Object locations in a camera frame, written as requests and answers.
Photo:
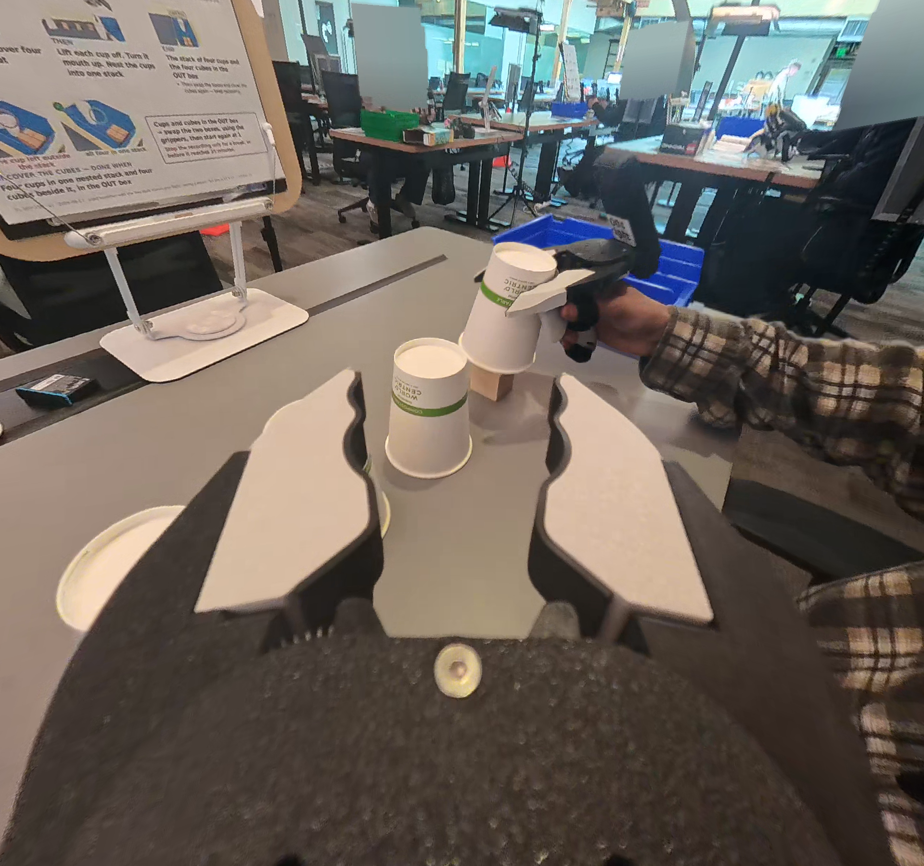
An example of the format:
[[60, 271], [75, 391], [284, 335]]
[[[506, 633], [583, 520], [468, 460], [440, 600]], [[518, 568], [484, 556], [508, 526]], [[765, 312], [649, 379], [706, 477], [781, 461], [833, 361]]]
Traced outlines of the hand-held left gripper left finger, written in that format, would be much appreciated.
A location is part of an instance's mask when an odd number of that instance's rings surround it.
[[249, 448], [197, 613], [331, 616], [344, 598], [372, 597], [385, 555], [365, 416], [352, 369], [271, 416]]

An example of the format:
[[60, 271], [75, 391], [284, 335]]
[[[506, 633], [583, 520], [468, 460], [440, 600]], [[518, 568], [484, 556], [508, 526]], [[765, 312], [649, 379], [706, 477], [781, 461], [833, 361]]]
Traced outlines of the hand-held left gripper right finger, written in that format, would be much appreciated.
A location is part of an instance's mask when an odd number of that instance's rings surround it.
[[563, 374], [550, 429], [527, 572], [581, 629], [632, 618], [705, 628], [713, 609], [674, 490], [655, 445], [619, 410]]

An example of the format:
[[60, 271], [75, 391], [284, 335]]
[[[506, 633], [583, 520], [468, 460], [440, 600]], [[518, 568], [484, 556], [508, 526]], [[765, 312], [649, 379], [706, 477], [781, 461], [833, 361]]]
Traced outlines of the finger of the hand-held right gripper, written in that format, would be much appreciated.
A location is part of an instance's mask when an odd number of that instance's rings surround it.
[[551, 310], [560, 310], [572, 304], [568, 300], [571, 289], [594, 281], [597, 275], [596, 271], [590, 269], [560, 271], [553, 279], [520, 293], [506, 310], [505, 317], [538, 316]]
[[476, 274], [477, 283], [546, 283], [559, 271], [563, 254], [527, 244], [497, 244], [485, 269]]

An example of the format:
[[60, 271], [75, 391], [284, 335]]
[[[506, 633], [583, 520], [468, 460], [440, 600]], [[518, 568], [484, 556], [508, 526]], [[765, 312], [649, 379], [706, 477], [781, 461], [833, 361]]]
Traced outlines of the white green-banded paper cup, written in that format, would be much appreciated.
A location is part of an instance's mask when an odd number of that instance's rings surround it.
[[466, 465], [472, 452], [469, 363], [455, 342], [417, 338], [394, 354], [385, 454], [399, 472], [441, 479]]
[[159, 505], [136, 512], [87, 543], [57, 585], [55, 607], [60, 619], [77, 632], [89, 631], [124, 578], [184, 508]]
[[532, 366], [539, 316], [510, 317], [508, 312], [520, 295], [549, 282], [556, 273], [557, 263], [544, 249], [514, 242], [494, 247], [459, 338], [473, 366], [500, 375], [517, 375]]
[[[266, 421], [262, 432], [266, 433], [274, 421], [278, 421], [280, 416], [285, 411], [293, 410], [297, 408], [300, 405], [300, 402], [301, 402], [301, 399], [299, 398], [298, 400], [292, 401], [284, 405], [279, 410], [276, 410], [271, 415], [271, 417], [268, 419], [268, 421]], [[370, 478], [373, 484], [373, 488], [374, 488], [375, 495], [376, 495], [376, 502], [377, 502], [377, 509], [378, 509], [379, 523], [380, 523], [380, 534], [381, 534], [382, 539], [384, 540], [387, 535], [388, 529], [390, 527], [392, 511], [391, 511], [390, 502], [388, 500], [388, 496], [385, 493], [381, 485], [380, 478], [378, 476], [378, 472], [374, 465], [371, 454], [367, 455], [363, 470], [367, 474], [367, 476]]]

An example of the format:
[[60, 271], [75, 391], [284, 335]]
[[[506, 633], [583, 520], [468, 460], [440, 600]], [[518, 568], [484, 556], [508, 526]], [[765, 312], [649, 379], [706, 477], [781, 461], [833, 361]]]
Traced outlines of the blue plastic bin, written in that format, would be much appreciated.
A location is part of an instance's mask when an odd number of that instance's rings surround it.
[[[610, 228], [607, 225], [546, 214], [496, 234], [492, 243], [498, 246], [503, 242], [514, 242], [546, 250], [609, 235]], [[625, 281], [662, 304], [686, 307], [699, 285], [705, 253], [700, 248], [677, 244], [664, 238], [660, 239], [660, 247], [658, 269], [650, 278], [642, 279], [628, 274]]]

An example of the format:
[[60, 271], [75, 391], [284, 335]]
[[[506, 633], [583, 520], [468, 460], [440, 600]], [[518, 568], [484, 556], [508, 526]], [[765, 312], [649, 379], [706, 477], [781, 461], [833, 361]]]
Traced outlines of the wooden cube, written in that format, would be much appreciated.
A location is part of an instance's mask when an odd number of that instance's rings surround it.
[[491, 372], [469, 364], [470, 390], [491, 402], [499, 402], [506, 398], [514, 386], [514, 375]]

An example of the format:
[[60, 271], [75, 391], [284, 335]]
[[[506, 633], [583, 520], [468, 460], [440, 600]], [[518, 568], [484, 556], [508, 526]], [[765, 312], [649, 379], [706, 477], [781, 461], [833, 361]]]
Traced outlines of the person's right hand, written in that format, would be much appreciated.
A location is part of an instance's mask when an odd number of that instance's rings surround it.
[[649, 298], [619, 282], [593, 296], [596, 343], [620, 354], [646, 359], [660, 345], [676, 318], [676, 308]]

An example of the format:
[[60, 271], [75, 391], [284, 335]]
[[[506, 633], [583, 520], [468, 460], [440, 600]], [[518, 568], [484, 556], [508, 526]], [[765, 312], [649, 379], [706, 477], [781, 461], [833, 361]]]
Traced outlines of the black cardboard box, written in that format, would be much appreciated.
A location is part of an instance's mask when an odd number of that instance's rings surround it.
[[671, 123], [665, 126], [660, 154], [695, 157], [710, 144], [712, 126], [701, 122]]

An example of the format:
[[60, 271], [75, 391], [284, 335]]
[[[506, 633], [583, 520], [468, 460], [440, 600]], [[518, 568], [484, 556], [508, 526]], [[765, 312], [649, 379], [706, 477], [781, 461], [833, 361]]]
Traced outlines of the wooden background desk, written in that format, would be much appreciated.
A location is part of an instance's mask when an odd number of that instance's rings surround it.
[[646, 182], [679, 185], [663, 232], [672, 242], [687, 242], [687, 231], [699, 200], [706, 190], [712, 190], [714, 196], [693, 240], [695, 246], [703, 249], [710, 247], [735, 201], [773, 191], [802, 202], [822, 175], [822, 162], [804, 156], [784, 163], [711, 148], [698, 155], [675, 155], [661, 151], [662, 139], [653, 136], [612, 143], [604, 148], [600, 161], [607, 167], [617, 167], [634, 158], [641, 164]]
[[490, 127], [514, 136], [510, 149], [503, 156], [513, 163], [514, 178], [509, 179], [509, 173], [505, 172], [502, 189], [494, 190], [492, 162], [468, 164], [473, 174], [468, 186], [470, 208], [465, 213], [456, 213], [456, 218], [461, 223], [495, 233], [514, 225], [519, 206], [537, 216], [548, 208], [559, 210], [568, 204], [567, 199], [555, 196], [561, 146], [574, 138], [583, 138], [587, 145], [594, 144], [600, 123], [595, 116], [576, 118], [538, 112], [514, 113], [500, 121], [491, 121]]
[[454, 219], [490, 233], [502, 228], [491, 210], [492, 162], [496, 157], [509, 156], [515, 145], [524, 143], [524, 137], [514, 131], [475, 129], [473, 138], [447, 140], [440, 138], [439, 131], [411, 129], [399, 141], [371, 137], [359, 128], [331, 131], [335, 142], [354, 145], [368, 156], [367, 182], [372, 189], [378, 237], [392, 236], [392, 187], [398, 180], [398, 167], [408, 160], [428, 172], [468, 167], [466, 211], [456, 213]]

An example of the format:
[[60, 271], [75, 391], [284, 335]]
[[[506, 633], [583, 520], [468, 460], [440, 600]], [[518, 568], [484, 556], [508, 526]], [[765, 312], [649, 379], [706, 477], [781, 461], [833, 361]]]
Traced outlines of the black studio light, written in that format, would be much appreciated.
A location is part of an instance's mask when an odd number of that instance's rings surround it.
[[[513, 73], [508, 73], [509, 98], [504, 105], [514, 110], [514, 119], [510, 124], [514, 127], [514, 133], [519, 136], [520, 156], [512, 190], [504, 193], [504, 201], [491, 218], [492, 223], [500, 224], [497, 216], [509, 209], [510, 220], [506, 225], [512, 226], [518, 207], [522, 208], [523, 212], [536, 216], [539, 206], [548, 202], [551, 197], [552, 175], [558, 148], [551, 113], [535, 108], [535, 75], [539, 59], [541, 13], [534, 8], [499, 7], [495, 10], [490, 24], [522, 33], [525, 42], [529, 38], [533, 40], [531, 64], [520, 69], [516, 84], [512, 82]], [[536, 179], [534, 185], [529, 188], [524, 181], [526, 161], [530, 148], [536, 145], [539, 145]]]

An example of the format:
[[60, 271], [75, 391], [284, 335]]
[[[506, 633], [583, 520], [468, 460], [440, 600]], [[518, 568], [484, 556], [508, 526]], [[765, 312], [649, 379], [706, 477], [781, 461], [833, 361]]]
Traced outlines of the stack of green bins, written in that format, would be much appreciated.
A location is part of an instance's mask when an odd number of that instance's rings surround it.
[[362, 109], [360, 127], [365, 137], [377, 141], [403, 143], [405, 132], [421, 125], [417, 112]]

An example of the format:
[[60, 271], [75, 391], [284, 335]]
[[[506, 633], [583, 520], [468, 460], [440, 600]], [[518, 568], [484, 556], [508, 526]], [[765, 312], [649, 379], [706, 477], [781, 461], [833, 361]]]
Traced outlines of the small black device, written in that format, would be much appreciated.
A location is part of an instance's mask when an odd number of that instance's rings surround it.
[[74, 406], [100, 390], [92, 377], [49, 375], [14, 387], [18, 398], [36, 409], [59, 409]]

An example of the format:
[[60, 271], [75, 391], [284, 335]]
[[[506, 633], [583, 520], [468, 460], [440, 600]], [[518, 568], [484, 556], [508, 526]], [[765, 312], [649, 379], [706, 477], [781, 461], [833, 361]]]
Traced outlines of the black monitor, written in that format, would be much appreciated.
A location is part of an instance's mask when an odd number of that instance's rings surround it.
[[923, 225], [923, 117], [916, 119], [872, 220]]

